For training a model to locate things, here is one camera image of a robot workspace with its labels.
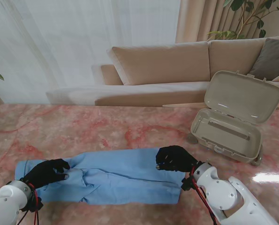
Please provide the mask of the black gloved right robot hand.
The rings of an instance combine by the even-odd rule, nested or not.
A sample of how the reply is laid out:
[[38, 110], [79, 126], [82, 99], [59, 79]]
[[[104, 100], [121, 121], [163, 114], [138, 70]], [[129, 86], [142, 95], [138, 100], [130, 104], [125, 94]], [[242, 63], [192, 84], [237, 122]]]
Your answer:
[[156, 169], [165, 171], [191, 172], [198, 161], [183, 147], [162, 147], [156, 154]]

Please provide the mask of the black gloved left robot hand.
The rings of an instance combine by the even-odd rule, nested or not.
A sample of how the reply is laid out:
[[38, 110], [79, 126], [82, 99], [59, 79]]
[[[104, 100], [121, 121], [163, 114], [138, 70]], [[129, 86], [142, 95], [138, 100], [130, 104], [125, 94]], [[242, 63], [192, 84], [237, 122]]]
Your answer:
[[70, 169], [63, 159], [53, 159], [41, 162], [29, 171], [21, 181], [35, 189], [66, 179], [66, 170]]

